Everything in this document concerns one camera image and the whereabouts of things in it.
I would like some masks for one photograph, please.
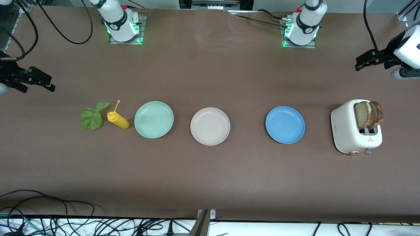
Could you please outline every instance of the tabletop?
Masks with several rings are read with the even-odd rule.
[[[89,35],[83,8],[45,8],[73,41]],[[94,31],[83,45],[65,41],[38,7],[30,13],[39,42],[18,63],[51,75],[56,90],[30,86],[27,94],[12,89],[0,97],[2,193],[35,189],[94,202],[101,206],[95,215],[196,217],[197,209],[213,208],[227,220],[420,220],[420,83],[394,81],[383,66],[354,70],[355,58],[373,47],[362,14],[326,14],[317,48],[296,49],[282,48],[276,26],[220,10],[156,10],[142,45],[110,45],[98,11],[89,11]],[[265,13],[245,15],[276,23]],[[368,20],[380,49],[405,29],[390,14]],[[15,36],[24,48],[32,44],[25,16]],[[11,45],[7,53],[20,51]],[[330,113],[352,99],[383,107],[383,143],[371,155],[334,146]],[[111,102],[109,112],[117,100],[130,128],[81,125],[84,109]],[[173,110],[162,138],[146,139],[133,126],[149,101]],[[295,144],[277,143],[265,130],[267,113],[282,105],[305,120]],[[221,109],[231,123],[216,146],[190,132],[205,107]],[[62,206],[39,201],[27,211],[63,214]]]

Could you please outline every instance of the green plate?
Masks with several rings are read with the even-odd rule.
[[[163,102],[148,102],[141,106],[134,117],[137,132],[148,139],[160,138],[172,128],[173,112]]]

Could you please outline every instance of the green leaf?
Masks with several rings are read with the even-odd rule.
[[[81,125],[83,125],[87,129],[95,130],[102,126],[101,113],[98,111],[97,108],[87,108],[81,113],[80,116],[81,116]]]
[[[109,104],[111,104],[110,102],[98,102],[98,104],[96,104],[96,109],[98,111],[102,111],[103,109],[105,109],[105,107],[109,106]]]

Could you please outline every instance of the white plate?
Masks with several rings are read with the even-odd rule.
[[[228,116],[217,108],[203,108],[192,117],[191,134],[202,145],[213,146],[229,135],[231,123]]]

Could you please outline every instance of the bread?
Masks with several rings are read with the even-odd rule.
[[[354,105],[354,110],[356,113],[357,127],[359,129],[367,128],[373,123],[372,108],[368,102],[356,103]]]
[[[383,122],[383,111],[381,105],[378,102],[370,102],[369,105],[372,109],[373,122],[368,125],[368,128],[369,130],[372,130]]]

